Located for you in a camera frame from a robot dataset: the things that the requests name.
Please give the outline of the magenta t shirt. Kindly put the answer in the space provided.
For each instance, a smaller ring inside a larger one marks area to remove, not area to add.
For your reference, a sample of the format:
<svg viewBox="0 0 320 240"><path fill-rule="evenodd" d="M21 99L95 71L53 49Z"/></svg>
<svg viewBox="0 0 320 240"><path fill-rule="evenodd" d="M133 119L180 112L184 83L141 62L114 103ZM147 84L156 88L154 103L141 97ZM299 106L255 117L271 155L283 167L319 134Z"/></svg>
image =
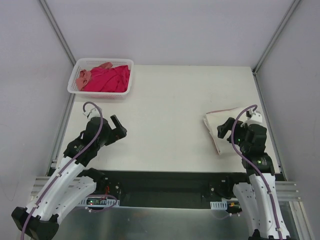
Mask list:
<svg viewBox="0 0 320 240"><path fill-rule="evenodd" d="M98 66L86 73L89 74L89 80L81 88L81 91L124 93L129 86L131 70L128 65L111 68Z"/></svg>

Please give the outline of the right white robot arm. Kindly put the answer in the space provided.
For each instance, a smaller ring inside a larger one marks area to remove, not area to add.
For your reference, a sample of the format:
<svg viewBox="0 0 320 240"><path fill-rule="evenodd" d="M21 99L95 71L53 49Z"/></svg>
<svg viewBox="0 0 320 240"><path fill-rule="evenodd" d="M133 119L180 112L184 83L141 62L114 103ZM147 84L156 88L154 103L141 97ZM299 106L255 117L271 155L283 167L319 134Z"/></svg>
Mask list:
<svg viewBox="0 0 320 240"><path fill-rule="evenodd" d="M247 123L232 117L217 127L241 157L248 181L232 180L225 192L236 197L245 217L250 240L290 240L292 237L283 219L277 192L276 177L270 156L265 152L267 129L258 123Z"/></svg>

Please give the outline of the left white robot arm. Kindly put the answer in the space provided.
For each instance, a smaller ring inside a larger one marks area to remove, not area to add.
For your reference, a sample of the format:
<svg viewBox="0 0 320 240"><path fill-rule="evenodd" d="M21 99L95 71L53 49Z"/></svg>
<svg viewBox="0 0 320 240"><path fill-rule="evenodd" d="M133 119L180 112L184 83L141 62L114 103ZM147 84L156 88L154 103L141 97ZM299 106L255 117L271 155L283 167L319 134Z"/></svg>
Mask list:
<svg viewBox="0 0 320 240"><path fill-rule="evenodd" d="M107 177L99 170L85 170L98 151L123 139L127 130L115 115L115 128L101 116L90 116L85 130L71 141L63 153L60 165L26 207L16 207L11 217L21 231L20 238L51 240L64 218L86 197L101 195L104 200L117 198L107 192Z"/></svg>

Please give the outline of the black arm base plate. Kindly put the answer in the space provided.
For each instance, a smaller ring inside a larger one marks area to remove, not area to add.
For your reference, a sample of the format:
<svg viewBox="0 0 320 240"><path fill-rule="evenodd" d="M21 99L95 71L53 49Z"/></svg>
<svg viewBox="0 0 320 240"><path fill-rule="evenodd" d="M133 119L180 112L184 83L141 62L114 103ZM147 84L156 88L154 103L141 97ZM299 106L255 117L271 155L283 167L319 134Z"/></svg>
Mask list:
<svg viewBox="0 0 320 240"><path fill-rule="evenodd" d="M248 183L243 172L101 171L93 196L109 194L122 207L210 209L230 200L233 187Z"/></svg>

